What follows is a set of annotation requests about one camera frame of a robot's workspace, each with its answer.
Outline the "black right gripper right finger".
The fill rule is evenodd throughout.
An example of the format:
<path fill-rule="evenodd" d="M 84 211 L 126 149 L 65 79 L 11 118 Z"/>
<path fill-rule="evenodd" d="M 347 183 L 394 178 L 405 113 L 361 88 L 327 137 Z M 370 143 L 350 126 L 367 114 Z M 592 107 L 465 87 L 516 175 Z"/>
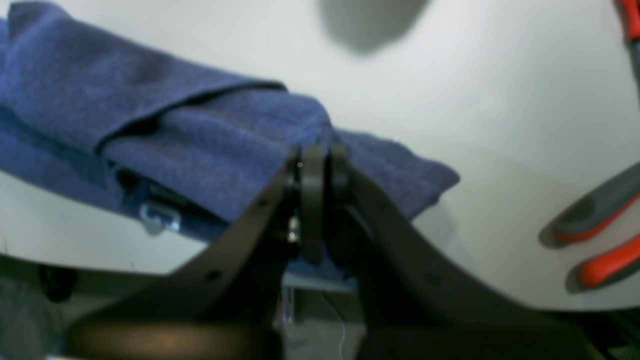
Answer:
<path fill-rule="evenodd" d="M 458 266 L 357 170 L 327 160 L 329 255 L 358 280 L 366 323 L 358 360 L 589 360 L 572 323 L 531 309 Z"/>

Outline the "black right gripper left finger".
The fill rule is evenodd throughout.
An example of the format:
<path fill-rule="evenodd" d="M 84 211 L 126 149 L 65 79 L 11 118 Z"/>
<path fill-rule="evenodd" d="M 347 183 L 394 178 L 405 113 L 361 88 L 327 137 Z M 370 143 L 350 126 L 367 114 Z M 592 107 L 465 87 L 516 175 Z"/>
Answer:
<path fill-rule="evenodd" d="M 75 322 L 69 360 L 283 360 L 290 259 L 323 258 L 325 148 L 295 148 L 240 218 L 171 275 Z"/>

